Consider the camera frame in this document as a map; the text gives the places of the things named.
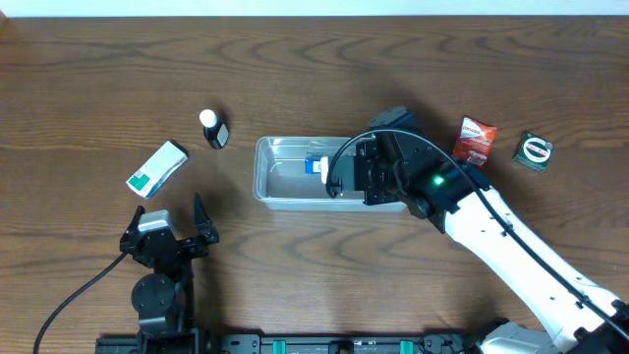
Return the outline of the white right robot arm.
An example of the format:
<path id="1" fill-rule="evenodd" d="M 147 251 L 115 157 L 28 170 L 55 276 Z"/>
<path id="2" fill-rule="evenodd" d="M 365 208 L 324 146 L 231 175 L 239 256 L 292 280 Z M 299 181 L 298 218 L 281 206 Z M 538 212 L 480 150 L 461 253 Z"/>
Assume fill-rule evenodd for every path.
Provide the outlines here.
<path id="1" fill-rule="evenodd" d="M 469 352 L 627 352 L 627 303 L 556 254 L 476 167 L 427 139 L 407 108 L 382 112 L 350 143 L 367 203 L 399 201 L 428 220 L 481 259 L 543 326 L 500 321 Z"/>

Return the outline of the green Zam-Buk box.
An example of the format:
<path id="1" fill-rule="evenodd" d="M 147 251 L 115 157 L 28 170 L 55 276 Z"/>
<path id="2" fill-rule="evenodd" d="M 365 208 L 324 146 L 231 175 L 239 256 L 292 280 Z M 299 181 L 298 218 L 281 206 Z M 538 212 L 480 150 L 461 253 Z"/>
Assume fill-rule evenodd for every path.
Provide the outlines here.
<path id="1" fill-rule="evenodd" d="M 554 144 L 525 131 L 513 160 L 536 171 L 544 172 L 554 150 Z"/>

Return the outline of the clear plastic container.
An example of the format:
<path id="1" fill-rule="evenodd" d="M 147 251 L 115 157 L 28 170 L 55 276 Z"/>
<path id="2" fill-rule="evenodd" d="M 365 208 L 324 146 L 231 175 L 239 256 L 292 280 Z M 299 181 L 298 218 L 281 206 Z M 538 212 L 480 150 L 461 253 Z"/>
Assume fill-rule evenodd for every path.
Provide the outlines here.
<path id="1" fill-rule="evenodd" d="M 367 206 L 362 191 L 345 192 L 331 199 L 317 175 L 305 173 L 305 159 L 331 159 L 346 137 L 262 137 L 257 141 L 253 194 L 270 209 L 399 212 L 401 202 Z"/>

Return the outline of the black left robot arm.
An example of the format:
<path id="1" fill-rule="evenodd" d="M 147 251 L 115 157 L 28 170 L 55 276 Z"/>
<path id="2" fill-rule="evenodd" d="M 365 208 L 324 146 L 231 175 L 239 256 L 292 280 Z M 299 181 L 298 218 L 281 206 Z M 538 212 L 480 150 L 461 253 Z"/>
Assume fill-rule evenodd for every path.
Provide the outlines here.
<path id="1" fill-rule="evenodd" d="M 170 213 L 139 206 L 120 239 L 120 250 L 151 270 L 134 286 L 131 301 L 139 316 L 141 353 L 203 353 L 203 330 L 196 326 L 192 261 L 208 255 L 219 233 L 195 194 L 198 234 L 178 239 Z"/>

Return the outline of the red Panadol ActiFast box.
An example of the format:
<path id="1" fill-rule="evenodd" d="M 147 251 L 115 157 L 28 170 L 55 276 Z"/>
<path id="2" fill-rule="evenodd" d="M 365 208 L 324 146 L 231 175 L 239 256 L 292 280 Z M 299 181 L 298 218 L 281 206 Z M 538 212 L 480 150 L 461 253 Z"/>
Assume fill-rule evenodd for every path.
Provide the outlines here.
<path id="1" fill-rule="evenodd" d="M 497 128 L 471 117 L 462 119 L 452 156 L 478 167 L 487 164 Z"/>

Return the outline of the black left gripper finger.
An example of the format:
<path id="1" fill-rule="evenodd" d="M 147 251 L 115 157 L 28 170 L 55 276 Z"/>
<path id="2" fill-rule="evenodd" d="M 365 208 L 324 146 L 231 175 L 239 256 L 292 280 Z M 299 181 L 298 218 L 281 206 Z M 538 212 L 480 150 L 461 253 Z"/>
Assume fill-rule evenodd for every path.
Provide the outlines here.
<path id="1" fill-rule="evenodd" d="M 199 193 L 195 193 L 194 223 L 205 244 L 212 245 L 219 242 L 219 233 L 207 216 Z"/>
<path id="2" fill-rule="evenodd" d="M 142 215 L 145 213 L 145 209 L 143 206 L 137 206 L 134 216 L 126 229 L 127 233 L 138 233 L 139 232 L 139 224 Z"/>

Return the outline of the blue Kool Fever box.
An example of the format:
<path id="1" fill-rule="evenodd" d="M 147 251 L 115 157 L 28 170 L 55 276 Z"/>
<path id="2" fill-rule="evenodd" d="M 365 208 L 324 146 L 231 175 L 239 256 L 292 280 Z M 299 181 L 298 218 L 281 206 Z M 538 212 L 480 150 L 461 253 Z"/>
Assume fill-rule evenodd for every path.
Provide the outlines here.
<path id="1" fill-rule="evenodd" d="M 329 157 L 326 155 L 312 155 L 305 159 L 305 173 L 317 175 L 323 185 L 326 184 L 329 170 Z"/>

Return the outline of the white green Panadol box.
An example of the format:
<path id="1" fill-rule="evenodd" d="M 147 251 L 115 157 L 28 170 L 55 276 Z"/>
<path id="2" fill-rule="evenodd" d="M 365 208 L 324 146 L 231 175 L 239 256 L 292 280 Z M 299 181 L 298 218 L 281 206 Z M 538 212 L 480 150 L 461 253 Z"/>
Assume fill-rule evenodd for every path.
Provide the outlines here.
<path id="1" fill-rule="evenodd" d="M 186 161 L 188 154 L 172 142 L 164 143 L 127 181 L 127 186 L 148 200 Z"/>

